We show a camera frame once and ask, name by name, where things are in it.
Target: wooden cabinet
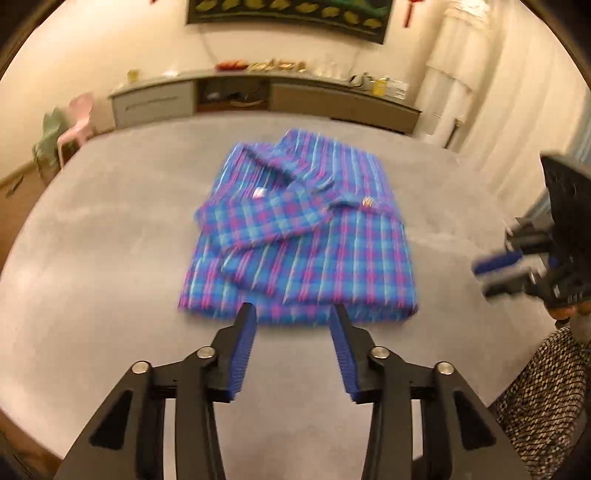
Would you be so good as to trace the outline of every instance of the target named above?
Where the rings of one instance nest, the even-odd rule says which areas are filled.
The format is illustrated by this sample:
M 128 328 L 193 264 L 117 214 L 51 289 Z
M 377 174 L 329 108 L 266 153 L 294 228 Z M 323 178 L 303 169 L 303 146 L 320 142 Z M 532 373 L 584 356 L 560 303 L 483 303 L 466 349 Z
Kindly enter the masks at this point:
M 411 134 L 418 112 L 387 99 L 323 87 L 271 85 L 269 109 L 273 112 L 327 116 L 372 127 Z

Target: red decoration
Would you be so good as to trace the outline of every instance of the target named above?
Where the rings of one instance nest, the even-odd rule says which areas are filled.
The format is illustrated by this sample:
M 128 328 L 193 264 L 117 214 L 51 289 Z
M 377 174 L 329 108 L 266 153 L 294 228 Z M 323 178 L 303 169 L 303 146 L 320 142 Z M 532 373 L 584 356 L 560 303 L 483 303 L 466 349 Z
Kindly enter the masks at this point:
M 404 28 L 410 27 L 410 21 L 413 18 L 413 11 L 414 11 L 414 4 L 417 2 L 424 2 L 425 0 L 408 0 L 408 11 L 407 11 L 407 19 L 404 22 Z

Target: white curtain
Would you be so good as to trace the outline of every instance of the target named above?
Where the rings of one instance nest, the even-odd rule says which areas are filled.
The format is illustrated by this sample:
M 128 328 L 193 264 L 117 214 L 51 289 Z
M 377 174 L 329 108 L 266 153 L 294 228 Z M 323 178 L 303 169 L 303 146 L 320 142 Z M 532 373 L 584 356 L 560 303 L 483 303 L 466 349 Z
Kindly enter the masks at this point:
M 540 151 L 568 151 L 588 88 L 542 20 L 519 0 L 498 0 L 496 6 L 505 17 L 502 51 L 476 121 L 457 150 L 506 213 L 521 216 L 544 190 Z
M 443 146 L 469 110 L 486 66 L 488 16 L 466 9 L 470 4 L 486 8 L 483 0 L 449 2 L 415 103 L 422 111 L 415 136 L 434 145 Z

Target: patterned fabric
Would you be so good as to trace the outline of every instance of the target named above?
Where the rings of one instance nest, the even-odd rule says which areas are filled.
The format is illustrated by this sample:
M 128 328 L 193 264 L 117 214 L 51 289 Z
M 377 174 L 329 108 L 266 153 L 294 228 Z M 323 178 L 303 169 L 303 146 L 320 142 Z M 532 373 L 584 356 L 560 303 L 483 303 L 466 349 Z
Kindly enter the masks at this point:
M 550 336 L 511 386 L 489 407 L 533 480 L 548 480 L 574 447 L 587 393 L 588 345 L 570 328 Z
M 202 228 L 179 305 L 264 323 L 327 323 L 344 303 L 358 321 L 417 310 L 404 226 L 380 162 L 290 130 L 277 145 L 238 144 L 197 211 Z

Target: folded shirt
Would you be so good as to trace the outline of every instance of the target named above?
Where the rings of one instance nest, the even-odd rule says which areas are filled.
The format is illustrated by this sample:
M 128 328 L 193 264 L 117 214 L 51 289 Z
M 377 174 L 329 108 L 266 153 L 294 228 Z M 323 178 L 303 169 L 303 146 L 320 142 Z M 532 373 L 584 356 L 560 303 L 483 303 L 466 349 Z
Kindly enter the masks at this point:
M 238 144 L 196 212 L 202 232 L 179 306 L 262 323 L 401 320 L 417 310 L 404 226 L 380 162 L 292 129 Z

